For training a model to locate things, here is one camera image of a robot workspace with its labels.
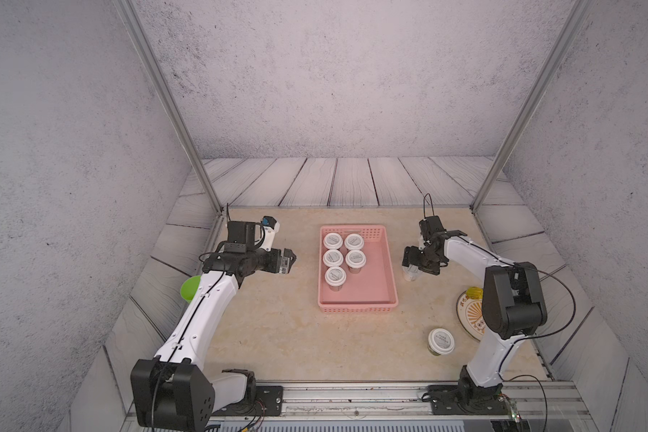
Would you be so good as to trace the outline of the aluminium frame post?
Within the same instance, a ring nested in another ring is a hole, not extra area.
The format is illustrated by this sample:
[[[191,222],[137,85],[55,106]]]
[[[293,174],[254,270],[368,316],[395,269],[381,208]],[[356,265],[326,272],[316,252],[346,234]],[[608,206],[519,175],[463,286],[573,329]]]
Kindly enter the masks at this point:
[[[552,49],[549,51],[542,67],[538,71],[533,86],[531,86],[524,103],[518,111],[518,115],[498,149],[486,178],[470,205],[470,209],[474,215],[485,204],[491,189],[497,182],[500,172],[504,169],[513,151],[516,149],[521,136],[527,129],[532,116],[547,92],[548,86],[554,79],[568,50],[571,48],[577,34],[581,30],[592,4],[593,1],[591,0],[577,0],[573,3],[571,12],[563,23],[562,30],[559,32]]]
[[[132,44],[140,57],[142,66],[156,90],[158,99],[160,100],[167,117],[171,121],[179,143],[188,158],[194,174],[197,176],[197,180],[201,185],[203,192],[207,194],[212,208],[218,214],[221,214],[221,202],[218,199],[208,174],[206,173],[190,131],[185,124],[183,116],[181,115],[172,95],[171,89],[163,75],[157,57],[149,42],[149,38],[144,31],[142,22],[135,10],[133,1],[116,0],[114,4],[122,18],[122,22],[131,38]]]

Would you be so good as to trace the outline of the aluminium front rail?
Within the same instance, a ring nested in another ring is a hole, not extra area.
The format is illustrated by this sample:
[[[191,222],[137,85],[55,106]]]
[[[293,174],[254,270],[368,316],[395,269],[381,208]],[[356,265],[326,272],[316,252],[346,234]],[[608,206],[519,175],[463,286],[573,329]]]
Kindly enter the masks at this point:
[[[420,400],[432,382],[262,382],[284,387],[280,417],[212,415],[209,431],[595,431],[572,383],[506,383],[508,416],[433,415]]]

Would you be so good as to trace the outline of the pink perforated plastic basket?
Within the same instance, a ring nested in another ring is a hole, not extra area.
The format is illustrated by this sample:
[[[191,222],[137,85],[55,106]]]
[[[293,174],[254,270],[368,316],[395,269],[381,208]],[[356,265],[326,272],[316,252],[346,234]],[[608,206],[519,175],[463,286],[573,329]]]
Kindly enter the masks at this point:
[[[390,312],[398,306],[382,225],[320,228],[318,304],[324,312]]]

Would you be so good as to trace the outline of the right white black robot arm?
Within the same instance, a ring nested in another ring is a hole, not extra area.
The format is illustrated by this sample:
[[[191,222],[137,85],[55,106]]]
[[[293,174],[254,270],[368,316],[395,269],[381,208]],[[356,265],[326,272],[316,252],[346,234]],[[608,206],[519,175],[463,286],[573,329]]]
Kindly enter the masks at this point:
[[[461,371],[457,401],[475,410],[496,400],[502,369],[516,354],[516,344],[533,336],[547,320],[539,272],[529,262],[512,262],[494,255],[460,230],[446,230],[441,219],[419,222],[421,248],[405,248],[402,268],[439,275],[451,263],[482,279],[482,318],[486,329],[473,359]]]

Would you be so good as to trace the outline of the yogurt cup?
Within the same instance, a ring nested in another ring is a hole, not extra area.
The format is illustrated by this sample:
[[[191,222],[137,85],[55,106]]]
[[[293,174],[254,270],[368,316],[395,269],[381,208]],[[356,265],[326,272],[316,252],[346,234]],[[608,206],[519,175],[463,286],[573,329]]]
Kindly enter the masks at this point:
[[[341,249],[344,246],[344,239],[339,233],[330,232],[324,236],[323,246],[329,250]]]
[[[345,261],[351,274],[359,273],[367,263],[366,255],[362,250],[347,252]]]
[[[322,256],[322,263],[327,267],[341,267],[345,262],[344,255],[338,249],[327,249]]]
[[[324,279],[331,291],[338,292],[347,281],[347,273],[341,266],[332,266],[327,269]]]
[[[455,338],[447,329],[432,329],[428,334],[428,350],[433,356],[450,355],[455,350]]]
[[[403,277],[408,282],[414,282],[419,277],[419,268],[415,266],[404,267],[402,270],[403,270]]]
[[[344,240],[344,246],[348,251],[362,250],[365,246],[365,239],[358,233],[350,233]]]

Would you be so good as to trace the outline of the green plastic cup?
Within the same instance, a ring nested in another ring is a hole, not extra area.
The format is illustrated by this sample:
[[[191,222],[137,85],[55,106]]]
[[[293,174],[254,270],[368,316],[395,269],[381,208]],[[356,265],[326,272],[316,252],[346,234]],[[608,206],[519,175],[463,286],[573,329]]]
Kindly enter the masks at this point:
[[[185,280],[185,282],[183,282],[180,289],[180,294],[187,303],[191,303],[194,299],[196,292],[199,289],[200,283],[201,275],[192,276]]]

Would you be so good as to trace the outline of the right aluminium frame post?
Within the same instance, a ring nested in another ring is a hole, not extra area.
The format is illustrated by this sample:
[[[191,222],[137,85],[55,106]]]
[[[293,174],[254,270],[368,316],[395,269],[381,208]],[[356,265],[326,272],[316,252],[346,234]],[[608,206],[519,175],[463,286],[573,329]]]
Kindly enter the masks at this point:
[[[518,115],[498,149],[486,178],[470,205],[470,209],[474,215],[485,204],[491,189],[497,182],[500,172],[504,169],[513,151],[516,149],[521,136],[527,129],[532,116],[547,92],[548,86],[554,79],[568,50],[571,48],[577,34],[581,30],[592,4],[593,1],[591,0],[577,0],[573,3],[571,12],[563,23],[562,30],[559,32],[552,49],[549,51],[542,67],[538,71],[533,86],[531,86],[524,103],[518,111]]]

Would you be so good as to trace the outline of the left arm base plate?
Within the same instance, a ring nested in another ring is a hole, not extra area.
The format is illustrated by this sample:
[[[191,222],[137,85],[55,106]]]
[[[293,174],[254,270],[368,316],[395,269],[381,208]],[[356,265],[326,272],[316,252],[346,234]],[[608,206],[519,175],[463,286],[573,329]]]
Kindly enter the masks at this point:
[[[220,417],[280,417],[283,409],[284,387],[280,385],[258,385],[254,396],[216,410]]]

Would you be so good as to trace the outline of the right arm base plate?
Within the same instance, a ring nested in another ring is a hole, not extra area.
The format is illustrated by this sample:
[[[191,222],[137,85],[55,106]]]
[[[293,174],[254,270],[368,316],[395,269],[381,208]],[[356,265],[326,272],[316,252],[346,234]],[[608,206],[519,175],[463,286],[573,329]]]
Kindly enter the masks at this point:
[[[510,408],[498,394],[477,396],[458,384],[430,385],[420,398],[429,403],[433,415],[508,416]]]

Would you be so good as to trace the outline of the yellow banana bunch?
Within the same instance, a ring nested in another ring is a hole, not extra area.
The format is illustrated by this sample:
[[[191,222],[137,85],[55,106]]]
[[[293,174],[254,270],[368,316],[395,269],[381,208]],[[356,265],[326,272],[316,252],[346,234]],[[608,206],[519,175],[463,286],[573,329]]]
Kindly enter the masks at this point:
[[[484,290],[480,287],[472,286],[465,291],[465,296],[471,300],[482,300]]]

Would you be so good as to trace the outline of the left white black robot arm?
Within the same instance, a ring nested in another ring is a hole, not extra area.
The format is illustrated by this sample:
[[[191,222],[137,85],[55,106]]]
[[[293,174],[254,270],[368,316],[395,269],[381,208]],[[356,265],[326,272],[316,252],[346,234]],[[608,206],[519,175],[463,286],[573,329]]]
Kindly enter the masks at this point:
[[[199,257],[199,284],[170,337],[153,358],[138,360],[131,370],[136,418],[144,428],[205,431],[215,412],[257,404],[253,372],[225,369],[208,378],[205,358],[245,278],[259,271],[286,275],[297,257],[289,248],[274,248],[280,224],[272,216],[228,221],[227,229],[227,239]]]

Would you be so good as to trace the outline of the orange patterned plate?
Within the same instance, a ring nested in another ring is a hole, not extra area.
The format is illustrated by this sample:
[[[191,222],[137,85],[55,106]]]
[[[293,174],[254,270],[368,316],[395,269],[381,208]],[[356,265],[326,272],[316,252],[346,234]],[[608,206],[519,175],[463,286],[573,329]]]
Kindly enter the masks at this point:
[[[463,292],[456,304],[457,317],[464,330],[474,339],[480,341],[486,329],[482,314],[482,300],[471,300]]]

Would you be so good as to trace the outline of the left aluminium frame post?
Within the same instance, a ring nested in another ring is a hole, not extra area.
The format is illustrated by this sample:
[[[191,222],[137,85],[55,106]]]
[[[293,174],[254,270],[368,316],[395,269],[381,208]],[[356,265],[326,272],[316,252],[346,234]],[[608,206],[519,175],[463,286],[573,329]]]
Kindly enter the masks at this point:
[[[144,31],[142,22],[135,10],[133,1],[116,0],[114,4],[122,18],[122,22],[131,38],[132,44],[140,57],[142,66],[156,90],[158,99],[160,100],[167,117],[171,121],[179,143],[188,158],[194,174],[197,176],[197,180],[201,185],[203,192],[207,194],[212,208],[218,214],[221,214],[221,202],[218,199],[208,174],[206,173],[190,131],[185,124],[183,116],[181,115],[172,95],[171,89],[163,75],[157,57],[149,42],[149,38]]]

